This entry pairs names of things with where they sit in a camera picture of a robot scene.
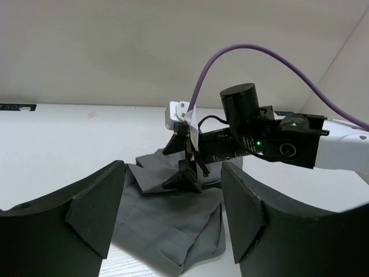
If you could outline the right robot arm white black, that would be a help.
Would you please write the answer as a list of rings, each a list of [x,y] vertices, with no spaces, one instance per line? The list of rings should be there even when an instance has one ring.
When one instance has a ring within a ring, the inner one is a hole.
[[[210,174],[212,163],[247,155],[307,169],[368,173],[368,129],[321,115],[288,113],[275,118],[272,106],[260,106],[253,83],[220,92],[225,128],[200,130],[188,102],[171,102],[165,112],[173,135],[164,155],[183,152],[178,171],[162,184],[166,190],[201,193],[198,174]]]

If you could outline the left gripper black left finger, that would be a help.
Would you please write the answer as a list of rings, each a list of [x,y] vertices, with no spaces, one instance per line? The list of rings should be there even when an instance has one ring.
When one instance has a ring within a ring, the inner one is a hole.
[[[1,211],[1,276],[98,276],[125,181],[116,160],[32,201]]]

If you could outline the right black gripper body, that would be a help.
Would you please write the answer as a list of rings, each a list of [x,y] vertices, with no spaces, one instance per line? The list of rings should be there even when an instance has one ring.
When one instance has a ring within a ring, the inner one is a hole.
[[[199,153],[205,163],[252,155],[275,162],[276,154],[263,149],[276,126],[272,106],[259,105],[256,86],[245,83],[220,92],[227,128],[201,133]]]

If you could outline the grey pleated skirt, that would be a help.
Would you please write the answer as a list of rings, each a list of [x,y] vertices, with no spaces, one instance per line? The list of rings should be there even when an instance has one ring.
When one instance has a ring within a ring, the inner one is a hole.
[[[210,164],[199,177],[200,194],[164,190],[161,184],[178,171],[183,153],[161,149],[127,164],[112,241],[170,276],[217,258],[226,250],[223,222],[222,163]]]

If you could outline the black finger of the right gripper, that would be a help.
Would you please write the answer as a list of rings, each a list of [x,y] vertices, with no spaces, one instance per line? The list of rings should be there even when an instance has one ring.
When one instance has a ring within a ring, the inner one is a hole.
[[[178,171],[164,181],[161,187],[164,190],[182,190],[192,193],[201,193],[202,185],[198,180],[197,167],[200,168],[203,177],[210,175],[210,167],[202,160],[199,162],[191,159],[183,159],[178,162]]]
[[[192,154],[190,128],[187,122],[174,124],[174,133],[163,149],[164,155],[171,155],[177,152],[184,152],[187,158]]]

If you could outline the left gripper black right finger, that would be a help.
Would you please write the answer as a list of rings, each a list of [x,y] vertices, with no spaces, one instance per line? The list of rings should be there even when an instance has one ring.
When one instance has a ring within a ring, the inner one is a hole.
[[[221,184],[242,276],[367,276],[368,205],[313,207],[225,162]]]

